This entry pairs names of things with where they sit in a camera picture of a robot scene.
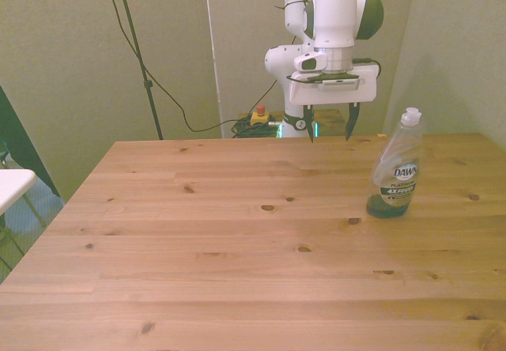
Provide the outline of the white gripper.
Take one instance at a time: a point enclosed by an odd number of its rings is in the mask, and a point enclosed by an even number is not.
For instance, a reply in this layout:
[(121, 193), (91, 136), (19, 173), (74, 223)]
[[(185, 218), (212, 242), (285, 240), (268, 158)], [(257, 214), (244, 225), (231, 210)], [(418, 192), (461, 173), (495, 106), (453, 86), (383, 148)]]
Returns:
[(314, 141), (314, 109), (317, 104), (349, 103), (346, 141), (352, 136), (360, 113), (360, 104), (376, 98), (377, 65), (355, 66), (348, 73), (295, 72), (289, 79), (291, 104), (304, 105), (304, 122), (311, 142)]

